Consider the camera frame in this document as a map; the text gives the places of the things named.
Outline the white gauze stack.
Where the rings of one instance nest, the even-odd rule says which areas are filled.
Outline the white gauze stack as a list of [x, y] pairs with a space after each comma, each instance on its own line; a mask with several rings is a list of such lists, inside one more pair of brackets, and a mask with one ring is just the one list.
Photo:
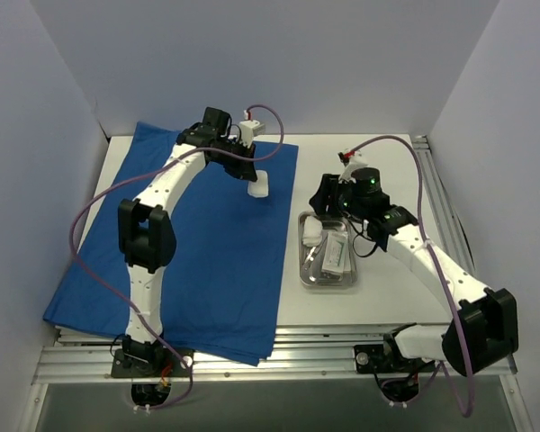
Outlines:
[[249, 181], [247, 186], [249, 196], [261, 199], [269, 195], [269, 179], [265, 170], [256, 171], [256, 181]]
[[305, 247], [314, 248], [323, 240], [323, 224], [315, 216], [308, 216], [302, 227], [301, 242]]

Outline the steel instrument tray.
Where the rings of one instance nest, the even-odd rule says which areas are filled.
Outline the steel instrument tray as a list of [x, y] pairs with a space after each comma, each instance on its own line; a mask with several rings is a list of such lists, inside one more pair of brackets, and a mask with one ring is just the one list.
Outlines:
[[313, 289], [346, 289], [357, 282], [350, 227], [342, 218], [305, 211], [298, 217], [299, 275]]

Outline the suture packet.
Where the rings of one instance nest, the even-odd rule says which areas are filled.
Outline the suture packet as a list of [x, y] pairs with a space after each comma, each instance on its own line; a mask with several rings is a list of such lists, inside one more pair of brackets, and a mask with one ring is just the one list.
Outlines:
[[342, 275], [350, 270], [348, 235], [331, 231], [326, 238], [321, 271], [330, 275]]

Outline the steel tweezers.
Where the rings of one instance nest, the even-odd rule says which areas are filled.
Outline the steel tweezers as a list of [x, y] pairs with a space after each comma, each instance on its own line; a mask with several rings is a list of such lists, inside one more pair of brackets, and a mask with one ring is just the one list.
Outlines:
[[320, 245], [311, 247], [301, 265], [301, 276], [309, 278], [311, 266], [320, 252]]

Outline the blue surgical drape cloth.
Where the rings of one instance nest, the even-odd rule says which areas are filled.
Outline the blue surgical drape cloth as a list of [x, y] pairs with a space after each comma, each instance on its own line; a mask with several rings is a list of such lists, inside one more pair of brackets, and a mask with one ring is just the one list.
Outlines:
[[[165, 164], [176, 132], [139, 122], [130, 149], [43, 318], [109, 338], [128, 324], [130, 278], [118, 244], [118, 207]], [[175, 256], [164, 274], [161, 320], [172, 347], [189, 347], [248, 365], [273, 349], [298, 149], [256, 146], [269, 195], [248, 195], [244, 182], [208, 165], [172, 217]]]

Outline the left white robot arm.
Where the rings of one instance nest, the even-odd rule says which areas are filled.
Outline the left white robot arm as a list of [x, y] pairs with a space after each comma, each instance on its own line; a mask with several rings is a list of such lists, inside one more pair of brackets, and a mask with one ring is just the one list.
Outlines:
[[256, 171], [254, 137], [265, 125], [250, 112], [238, 124], [237, 137], [229, 137], [230, 115], [208, 107], [200, 122], [183, 130], [176, 138], [164, 164], [165, 170], [134, 199], [118, 207], [119, 250], [124, 255], [130, 277], [130, 301], [138, 308], [130, 312], [122, 342], [131, 367], [143, 377], [157, 375], [164, 364], [160, 302], [163, 276], [176, 251], [176, 236], [170, 216], [194, 178], [209, 162], [222, 166], [227, 174], [262, 185], [267, 176]]

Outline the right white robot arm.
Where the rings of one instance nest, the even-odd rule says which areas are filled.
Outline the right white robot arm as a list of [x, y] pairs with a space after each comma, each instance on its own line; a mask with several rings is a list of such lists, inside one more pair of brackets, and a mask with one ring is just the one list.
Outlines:
[[325, 174], [309, 204], [319, 216], [365, 223], [375, 246], [405, 265], [452, 317], [444, 326], [407, 323], [385, 335], [387, 368], [399, 372], [428, 360], [476, 374], [518, 351], [515, 297], [474, 278], [436, 246], [421, 220], [383, 192], [378, 170], [361, 168], [350, 181]]

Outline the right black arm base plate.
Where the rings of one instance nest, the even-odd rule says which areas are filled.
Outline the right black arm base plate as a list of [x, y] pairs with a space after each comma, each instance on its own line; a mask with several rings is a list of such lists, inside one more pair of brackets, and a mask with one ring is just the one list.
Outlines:
[[383, 344], [354, 345], [353, 353], [358, 374], [416, 374], [432, 371], [436, 365], [419, 358], [405, 359]]

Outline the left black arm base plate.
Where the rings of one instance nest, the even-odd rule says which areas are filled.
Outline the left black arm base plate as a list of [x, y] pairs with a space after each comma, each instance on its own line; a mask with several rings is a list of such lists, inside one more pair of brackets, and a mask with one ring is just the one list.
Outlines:
[[127, 356], [121, 349], [112, 353], [110, 376], [116, 379], [188, 378], [186, 368], [169, 350], [163, 349], [153, 363]]

